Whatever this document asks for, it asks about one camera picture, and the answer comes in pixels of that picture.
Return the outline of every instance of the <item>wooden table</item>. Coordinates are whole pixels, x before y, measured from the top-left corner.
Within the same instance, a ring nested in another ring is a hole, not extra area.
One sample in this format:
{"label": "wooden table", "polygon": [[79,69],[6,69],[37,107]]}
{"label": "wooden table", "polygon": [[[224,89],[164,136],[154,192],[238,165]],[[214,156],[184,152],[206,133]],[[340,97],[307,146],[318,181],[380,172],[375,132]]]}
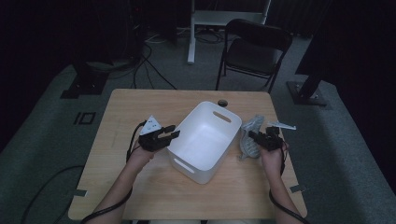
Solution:
{"label": "wooden table", "polygon": [[[176,126],[202,101],[228,101],[226,107],[243,122],[264,115],[262,131],[268,121],[277,121],[271,97],[252,91],[152,91],[114,90],[108,102],[90,156],[79,180],[85,197],[75,196],[69,209],[71,219],[83,219],[103,199],[125,164],[126,150],[134,128],[153,115],[162,126]],[[166,149],[144,168],[134,183],[124,219],[239,219],[273,218],[268,198],[269,186],[260,160],[238,160],[240,132],[214,177],[200,185],[177,171]],[[298,185],[290,157],[283,180]],[[290,196],[306,216],[300,191]]]}

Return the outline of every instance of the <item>small dark object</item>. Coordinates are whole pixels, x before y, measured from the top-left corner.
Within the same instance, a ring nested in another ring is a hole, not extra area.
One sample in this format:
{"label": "small dark object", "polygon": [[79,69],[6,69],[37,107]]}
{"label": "small dark object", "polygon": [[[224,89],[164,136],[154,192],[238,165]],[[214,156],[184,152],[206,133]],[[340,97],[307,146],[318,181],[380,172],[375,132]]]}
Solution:
{"label": "small dark object", "polygon": [[282,148],[284,141],[281,137],[279,137],[279,128],[268,127],[265,129],[265,131],[266,133],[254,133],[253,131],[250,131],[248,132],[248,136],[253,138],[255,143],[266,148],[268,151]]}
{"label": "small dark object", "polygon": [[221,107],[226,107],[228,105],[228,102],[226,100],[219,100],[218,105]]}

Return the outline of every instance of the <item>chair leg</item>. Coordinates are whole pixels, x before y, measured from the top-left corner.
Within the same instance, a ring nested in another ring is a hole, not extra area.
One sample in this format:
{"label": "chair leg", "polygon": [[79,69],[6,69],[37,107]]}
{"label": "chair leg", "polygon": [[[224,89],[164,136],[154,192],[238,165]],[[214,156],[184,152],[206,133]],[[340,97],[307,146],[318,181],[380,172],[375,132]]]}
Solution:
{"label": "chair leg", "polygon": [[271,85],[270,85],[270,88],[268,89],[268,93],[271,93],[271,90],[274,87],[276,76],[277,76],[277,73],[273,74],[273,77],[272,77],[272,80],[271,80]]}
{"label": "chair leg", "polygon": [[217,80],[217,82],[216,82],[216,91],[219,89],[220,76],[221,76],[221,70],[222,70],[223,64],[224,64],[224,61],[222,60],[222,57],[221,57],[221,62],[220,62],[220,67],[219,67],[219,73],[218,73],[218,80]]}
{"label": "chair leg", "polygon": [[273,76],[268,77],[267,81],[266,81],[265,84],[264,84],[264,87],[267,87],[267,86],[268,86],[268,83],[270,83],[272,77],[273,77]]}

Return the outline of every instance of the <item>hand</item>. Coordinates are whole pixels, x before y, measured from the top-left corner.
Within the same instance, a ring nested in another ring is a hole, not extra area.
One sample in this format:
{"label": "hand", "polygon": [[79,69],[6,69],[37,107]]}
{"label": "hand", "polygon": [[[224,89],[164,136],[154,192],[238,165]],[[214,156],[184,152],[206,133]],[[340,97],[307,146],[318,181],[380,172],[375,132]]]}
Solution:
{"label": "hand", "polygon": [[268,177],[280,176],[280,170],[283,162],[282,151],[289,149],[289,144],[284,142],[282,148],[268,151],[264,147],[258,145],[260,153],[262,154],[262,167]]}
{"label": "hand", "polygon": [[133,168],[137,173],[140,173],[142,171],[143,167],[149,163],[151,159],[154,158],[154,155],[157,151],[150,152],[145,149],[143,149],[137,140],[134,142],[134,148],[135,150],[132,151],[131,157],[127,161],[128,166]]}

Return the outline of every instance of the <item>desk leg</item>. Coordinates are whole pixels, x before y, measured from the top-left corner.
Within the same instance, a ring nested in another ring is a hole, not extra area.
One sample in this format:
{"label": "desk leg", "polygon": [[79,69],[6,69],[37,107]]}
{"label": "desk leg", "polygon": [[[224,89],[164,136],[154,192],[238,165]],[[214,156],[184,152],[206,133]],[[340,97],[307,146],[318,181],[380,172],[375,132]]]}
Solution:
{"label": "desk leg", "polygon": [[191,29],[190,29],[190,46],[188,64],[194,64],[195,59],[195,0],[191,0]]}

